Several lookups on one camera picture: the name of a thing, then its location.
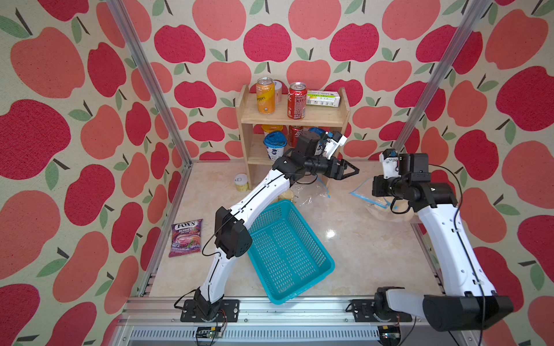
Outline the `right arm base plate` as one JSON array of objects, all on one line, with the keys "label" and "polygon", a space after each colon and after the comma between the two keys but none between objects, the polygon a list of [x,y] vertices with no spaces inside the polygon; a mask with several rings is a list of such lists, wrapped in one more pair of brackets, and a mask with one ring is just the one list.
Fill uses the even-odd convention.
[{"label": "right arm base plate", "polygon": [[352,299],[345,309],[346,313],[352,314],[355,322],[400,324],[404,322],[413,322],[413,317],[409,314],[385,311],[379,308],[374,299]]}]

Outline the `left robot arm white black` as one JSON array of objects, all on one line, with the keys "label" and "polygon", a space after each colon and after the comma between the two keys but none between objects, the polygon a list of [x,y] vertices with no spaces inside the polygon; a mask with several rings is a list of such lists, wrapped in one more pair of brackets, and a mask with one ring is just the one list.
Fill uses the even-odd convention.
[{"label": "left robot arm white black", "polygon": [[321,136],[313,132],[302,134],[297,145],[276,159],[251,193],[230,209],[220,207],[215,216],[216,251],[211,253],[214,260],[206,280],[192,291],[193,299],[185,301],[183,306],[175,303],[174,307],[197,320],[216,321],[235,262],[252,245],[249,229],[263,210],[306,174],[343,180],[359,173],[358,168],[335,156],[347,140],[348,137],[338,131]]}]

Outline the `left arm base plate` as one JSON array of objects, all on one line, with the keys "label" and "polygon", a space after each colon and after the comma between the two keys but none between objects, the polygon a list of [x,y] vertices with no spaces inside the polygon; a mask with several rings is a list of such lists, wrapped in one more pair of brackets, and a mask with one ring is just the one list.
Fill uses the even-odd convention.
[{"label": "left arm base plate", "polygon": [[238,320],[240,300],[220,299],[215,304],[189,299],[185,301],[180,321],[190,323],[235,323]]}]

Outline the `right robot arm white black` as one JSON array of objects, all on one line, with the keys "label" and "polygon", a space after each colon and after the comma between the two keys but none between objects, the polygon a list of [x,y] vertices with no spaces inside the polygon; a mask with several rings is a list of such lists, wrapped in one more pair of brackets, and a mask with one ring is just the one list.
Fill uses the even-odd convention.
[{"label": "right robot arm white black", "polygon": [[487,330],[514,311],[512,300],[489,281],[459,218],[460,202],[447,183],[434,183],[427,154],[379,156],[383,173],[373,180],[375,197],[405,200],[423,223],[436,252],[444,295],[420,295],[405,288],[379,288],[378,309],[424,318],[436,331]]}]

